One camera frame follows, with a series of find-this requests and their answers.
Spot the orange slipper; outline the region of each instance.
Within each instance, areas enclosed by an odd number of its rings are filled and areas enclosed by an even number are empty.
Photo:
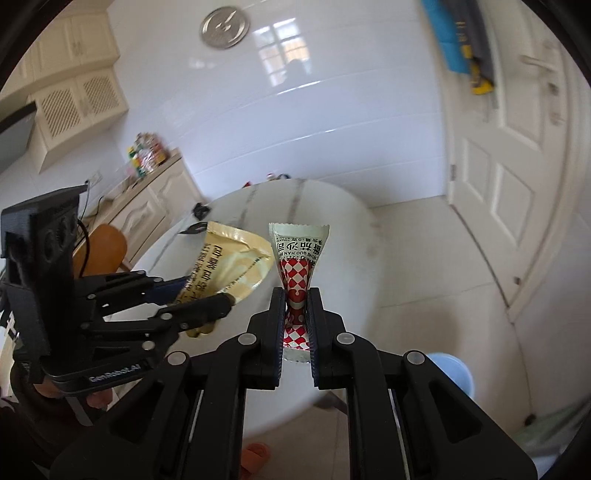
[[[271,458],[271,449],[264,443],[251,443],[243,448],[240,456],[241,480],[248,480],[256,475],[269,458]]]

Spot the red and white checkered pattern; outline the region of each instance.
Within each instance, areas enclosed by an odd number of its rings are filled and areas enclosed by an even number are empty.
[[[281,280],[287,292],[287,314],[283,346],[299,350],[309,350],[308,332],[306,332],[306,295],[310,264],[307,260],[282,260],[279,263]]]

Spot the person's hand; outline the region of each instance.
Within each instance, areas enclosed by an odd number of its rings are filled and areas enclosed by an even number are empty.
[[[58,388],[49,380],[49,377],[43,379],[41,384],[33,384],[35,390],[40,395],[47,398],[62,398],[64,394],[58,390]],[[107,390],[101,390],[99,392],[91,393],[86,397],[86,403],[92,408],[105,408],[109,403],[113,401],[113,391],[108,388]]]

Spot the round table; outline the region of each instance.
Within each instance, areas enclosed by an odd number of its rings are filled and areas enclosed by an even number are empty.
[[[315,180],[275,180],[230,193],[209,204],[213,220],[269,239],[268,225],[300,223],[330,225],[330,235],[314,270],[311,286],[319,287],[324,308],[343,317],[348,331],[365,334],[377,307],[382,278],[383,246],[379,224],[371,211],[343,189]],[[166,232],[135,265],[149,276],[165,280],[188,275],[201,251],[204,233],[179,235],[196,220],[186,217]],[[281,286],[274,267],[251,295],[217,322],[209,335],[185,334],[170,351],[189,355],[215,350],[222,342],[246,331],[253,314],[269,308],[273,287]],[[113,320],[152,315],[157,306],[142,305],[113,315]],[[310,364],[283,360],[280,386],[275,391],[249,390],[244,418],[245,436],[255,435],[300,414],[321,393],[314,387]]]

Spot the door frame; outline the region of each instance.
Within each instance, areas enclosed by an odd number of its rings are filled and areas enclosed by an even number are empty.
[[[454,141],[455,132],[452,114],[454,109],[452,89],[454,87],[451,85],[451,82],[455,76],[460,76],[461,74],[450,73],[448,71],[427,16],[422,8],[419,8],[419,12],[421,28],[427,34],[429,48],[433,56],[433,63],[439,81],[444,119],[446,156],[449,166],[447,201],[452,205],[455,186],[456,144]],[[554,212],[544,239],[533,259],[530,269],[522,279],[521,287],[515,298],[511,304],[507,304],[507,315],[512,323],[516,321],[524,307],[530,302],[536,290],[543,283],[552,261],[562,246],[564,237],[577,211],[580,194],[585,184],[587,164],[591,155],[591,89],[583,73],[562,44],[560,46],[560,52],[563,58],[569,103],[566,157],[560,188],[554,205]]]

